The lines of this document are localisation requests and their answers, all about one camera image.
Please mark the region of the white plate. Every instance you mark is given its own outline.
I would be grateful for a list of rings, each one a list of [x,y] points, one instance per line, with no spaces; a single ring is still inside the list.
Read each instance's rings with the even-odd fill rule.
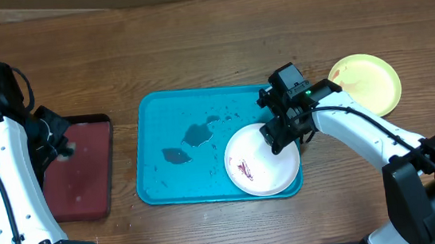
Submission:
[[[231,182],[254,198],[288,198],[303,185],[300,147],[290,143],[277,155],[266,143],[262,123],[240,128],[225,147],[225,169]]]

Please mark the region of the yellow-green plate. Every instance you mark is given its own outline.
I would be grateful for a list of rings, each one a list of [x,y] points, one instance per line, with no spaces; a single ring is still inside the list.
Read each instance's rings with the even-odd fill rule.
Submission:
[[[335,63],[327,78],[377,116],[391,113],[402,96],[402,84],[394,68],[370,54],[344,57]]]

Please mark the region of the green and yellow sponge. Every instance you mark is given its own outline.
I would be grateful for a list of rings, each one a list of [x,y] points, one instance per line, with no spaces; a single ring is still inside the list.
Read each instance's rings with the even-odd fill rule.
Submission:
[[[57,161],[66,162],[74,155],[76,150],[76,143],[67,143],[65,149],[63,149],[57,156]]]

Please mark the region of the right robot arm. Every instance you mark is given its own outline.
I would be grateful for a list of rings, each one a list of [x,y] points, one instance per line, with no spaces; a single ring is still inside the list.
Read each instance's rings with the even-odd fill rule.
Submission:
[[[435,136],[392,125],[329,80],[270,86],[257,99],[274,115],[260,130],[273,154],[321,132],[381,172],[390,220],[359,244],[435,244]]]

